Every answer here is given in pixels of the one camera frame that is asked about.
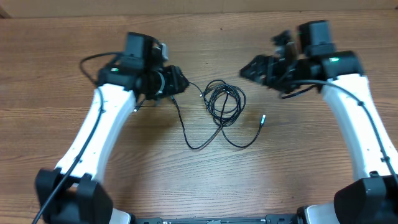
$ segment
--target black bracket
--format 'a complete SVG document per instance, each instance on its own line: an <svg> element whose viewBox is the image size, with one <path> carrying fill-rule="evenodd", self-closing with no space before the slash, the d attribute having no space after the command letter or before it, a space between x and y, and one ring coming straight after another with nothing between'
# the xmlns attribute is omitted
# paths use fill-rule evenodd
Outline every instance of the black bracket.
<svg viewBox="0 0 398 224"><path fill-rule="evenodd" d="M398 223L398 188L392 175L371 172L371 177L337 192L334 205L341 224Z"/></svg>
<svg viewBox="0 0 398 224"><path fill-rule="evenodd" d="M303 220L296 214L267 215L267 224L304 224Z"/></svg>
<svg viewBox="0 0 398 224"><path fill-rule="evenodd" d="M63 175L61 169L53 171L41 169L36 176L35 187L42 206ZM74 190L70 189L79 183ZM90 175L82 178L69 177L67 184L50 205L44 210L45 223L61 224L109 224L112 216L113 202L104 188Z"/></svg>

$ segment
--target green led light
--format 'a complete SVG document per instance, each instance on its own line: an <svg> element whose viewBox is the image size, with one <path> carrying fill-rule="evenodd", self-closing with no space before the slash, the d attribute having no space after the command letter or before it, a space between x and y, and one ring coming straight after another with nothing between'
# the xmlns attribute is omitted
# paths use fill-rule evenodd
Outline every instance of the green led light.
<svg viewBox="0 0 398 224"><path fill-rule="evenodd" d="M338 62L340 60L340 58L329 58L330 62Z"/></svg>

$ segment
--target wood grain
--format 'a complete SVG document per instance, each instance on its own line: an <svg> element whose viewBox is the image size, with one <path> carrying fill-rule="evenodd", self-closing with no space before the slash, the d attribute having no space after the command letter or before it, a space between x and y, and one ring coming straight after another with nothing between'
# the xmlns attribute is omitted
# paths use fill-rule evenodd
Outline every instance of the wood grain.
<svg viewBox="0 0 398 224"><path fill-rule="evenodd" d="M13 18L391 9L398 0L0 0Z"/></svg>
<svg viewBox="0 0 398 224"><path fill-rule="evenodd" d="M0 19L10 18L10 15L0 6Z"/></svg>
<svg viewBox="0 0 398 224"><path fill-rule="evenodd" d="M0 20L0 223L30 223L39 206L34 178L52 169L83 122L93 96L79 59L122 50L127 31L166 42L171 64L200 87L216 78L241 87L248 105L227 133L249 142L237 151L218 136L202 151L185 145L175 107L163 101L130 116L114 147L105 188L115 207L138 217L241 217L294 212L332 200L352 183L338 125L321 96L280 101L238 77L273 35L331 20L340 50L354 50L376 106L398 145L398 14L395 11L269 12ZM90 62L95 73L106 59ZM187 134L199 145L215 130L194 88L176 96Z"/></svg>

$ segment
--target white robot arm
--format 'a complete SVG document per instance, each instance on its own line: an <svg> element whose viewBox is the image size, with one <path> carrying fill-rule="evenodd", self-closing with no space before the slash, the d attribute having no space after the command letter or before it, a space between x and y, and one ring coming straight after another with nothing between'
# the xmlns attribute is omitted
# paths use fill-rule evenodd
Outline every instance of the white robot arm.
<svg viewBox="0 0 398 224"><path fill-rule="evenodd" d="M329 82L352 92L364 102L376 124L386 154L390 157L395 172L398 172L398 153L374 106L368 78L360 74L341 75L337 80ZM373 172L381 176L390 175L390 170L382 160L384 156L380 151L373 127L362 107L358 106L358 102L331 86L324 86L322 95L337 119L351 155L354 180L370 178ZM307 224L340 224L333 202L309 206L305 210L305 216Z"/></svg>
<svg viewBox="0 0 398 224"><path fill-rule="evenodd" d="M93 180L103 184L105 168L112 148L124 122L136 106L136 97L132 90L126 91L123 86L105 84L98 89L103 94L104 112L90 143L80 162L73 169L71 176L81 178L83 175L89 174ZM55 166L55 168L61 168L61 174L65 174L70 168L94 126L101 104L98 89L95 90L91 108L77 137L68 152Z"/></svg>

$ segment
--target wire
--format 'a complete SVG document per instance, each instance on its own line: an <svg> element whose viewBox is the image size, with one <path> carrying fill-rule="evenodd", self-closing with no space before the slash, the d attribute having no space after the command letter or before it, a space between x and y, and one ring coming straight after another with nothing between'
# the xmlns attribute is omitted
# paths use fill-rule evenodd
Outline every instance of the wire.
<svg viewBox="0 0 398 224"><path fill-rule="evenodd" d="M280 92L279 93L279 98L284 100L284 99L289 99L289 98L292 98L292 97L295 97L295 96L299 96L299 95L301 95L301 94L303 94L305 92L308 92L308 91L312 90L314 87L317 87L317 86L316 85L312 85L312 86L310 86L310 87L308 87L308 88L306 88L304 90L297 91L297 92L292 93L292 94L287 95L287 96L283 96L284 93Z"/></svg>
<svg viewBox="0 0 398 224"><path fill-rule="evenodd" d="M344 92L345 94L347 94L348 96L352 97L352 99L356 100L358 103L358 106L362 107L362 109L365 111L366 115L368 116L369 122L371 123L371 126L373 128L374 134L376 136L377 142L379 143L379 147L380 147L380 151L383 155L382 161L384 161L387 164L387 167L391 173L391 175L394 178L394 181L398 187L398 177L391 165L391 161L390 161L390 157L387 155L386 153L386 149L384 148L384 145L381 141L381 137L379 134L379 131L377 130L376 124L374 123L374 120L372 118L372 115L370 114L369 110L366 108L365 103L363 101L361 101L358 97L356 97L352 92L344 89L341 86L335 85L333 83L330 82L326 82L326 81L321 81L321 80L296 80L296 81L291 81L291 82L287 82L287 83L283 83L283 85L311 85L311 84L316 84L316 85L326 85L326 86L332 86L335 87L339 90L341 90L342 92Z"/></svg>
<svg viewBox="0 0 398 224"><path fill-rule="evenodd" d="M85 61L87 61L87 60L91 60L93 58L102 57L102 56L106 56L106 55L120 55L120 52L108 52L108 53L103 53L103 54L92 55L92 56L89 56L87 58L82 59L80 61L80 63L79 63L79 68L80 68L81 72L89 79L90 82L92 82L92 84L94 84L95 87L97 87L96 81L90 76L90 74L88 72L86 72L86 70L83 67L83 63ZM72 173L72 171L74 170L76 165L80 162L80 159L81 159L83 153L85 152L88 144L91 141L91 138L93 137L93 135L95 133L96 128L98 127L98 123L100 122L101 116L102 116L102 114L104 112L104 96L103 96L102 91L101 91L100 88L97 88L97 90L98 90L98 94L99 94L100 104L99 104L98 116L97 116L97 119L96 119L95 124L93 126L93 129L91 130L90 134L88 135L83 147L80 149L79 154L76 156L75 160L73 161L73 163L70 166L70 168L68 169L68 171L63 175L61 181L58 183L58 185L51 192L51 194L49 195L47 200L44 202L44 204L40 208L39 212L37 212L35 218L33 219L32 224L36 224L40 220L40 217L43 215L45 209L49 206L51 201L57 196L57 194L61 190L63 190L63 188L64 188L64 186L65 186L65 184L66 184L66 182L67 182L67 180L68 180L68 178L70 176L70 174Z"/></svg>
<svg viewBox="0 0 398 224"><path fill-rule="evenodd" d="M222 84L219 85L215 85L215 86L211 86L212 83L214 82L221 82ZM232 86L227 84L226 82L224 82L223 80L213 80L211 82L209 82L209 84L207 84L205 91L202 91L199 86L197 86L194 83L191 83L193 86L195 86L199 92L201 93L200 96L203 97L203 101L205 103L205 106L207 108L207 111L209 111L209 113L212 115L213 117L213 121L214 123L218 126L217 130L213 133L213 135L211 135L211 137L209 139L207 139L202 145L198 146L198 147L193 147L189 144L188 139L187 139L187 134L185 132L185 126L184 123L182 121L182 117L181 117L181 111L180 111L180 107L178 106L177 101L175 100L174 96L171 96L172 101L175 104L175 107L177 108L177 112L178 112L178 117L180 118L180 122L181 122L181 126L182 126L182 131L184 134L184 139L185 142L187 143L187 146L190 149L196 150L196 149L202 149L203 147L207 146L214 138L215 136L219 133L219 131L221 130L221 132L223 133L224 138L233 146L238 147L238 148L246 148L249 147L251 144L253 144L257 137L259 136L260 132L261 132L261 128L264 125L265 122L265 118L266 116L263 115L262 120L260 122L259 125L259 130L256 134L256 136L254 137L254 139L247 145L244 146L239 146L233 142L231 142L228 137L226 136L225 132L224 132L224 127L228 127L231 126L233 123L235 123L235 121L239 118L239 115L242 113L244 107L246 106L246 95L244 94L244 92L242 91L242 89L240 89L237 86ZM206 95L209 94L210 92L213 92L209 98L209 100L207 100ZM217 101L217 99L226 94L226 98L224 100L224 104L223 104L223 108L222 110L218 110L215 107L215 103ZM229 111L225 111L225 105L226 102L228 100L228 97L232 97L235 99L236 102L236 106L229 110ZM232 114L231 116L225 117L223 115L225 114Z"/></svg>

